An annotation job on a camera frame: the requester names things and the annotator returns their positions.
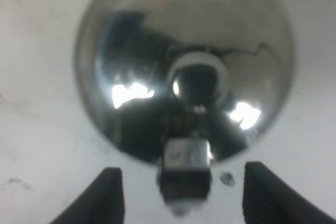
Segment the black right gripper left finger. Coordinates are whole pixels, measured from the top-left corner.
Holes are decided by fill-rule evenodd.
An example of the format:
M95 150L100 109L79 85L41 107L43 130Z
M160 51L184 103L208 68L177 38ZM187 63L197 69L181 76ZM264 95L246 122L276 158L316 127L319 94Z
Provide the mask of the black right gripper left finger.
M52 223L124 223L122 170L105 168Z

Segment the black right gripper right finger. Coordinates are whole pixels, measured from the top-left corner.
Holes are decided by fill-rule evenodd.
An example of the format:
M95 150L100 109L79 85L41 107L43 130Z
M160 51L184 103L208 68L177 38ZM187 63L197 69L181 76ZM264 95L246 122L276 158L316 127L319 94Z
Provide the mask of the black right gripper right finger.
M244 171L245 223L335 223L261 162L247 162Z

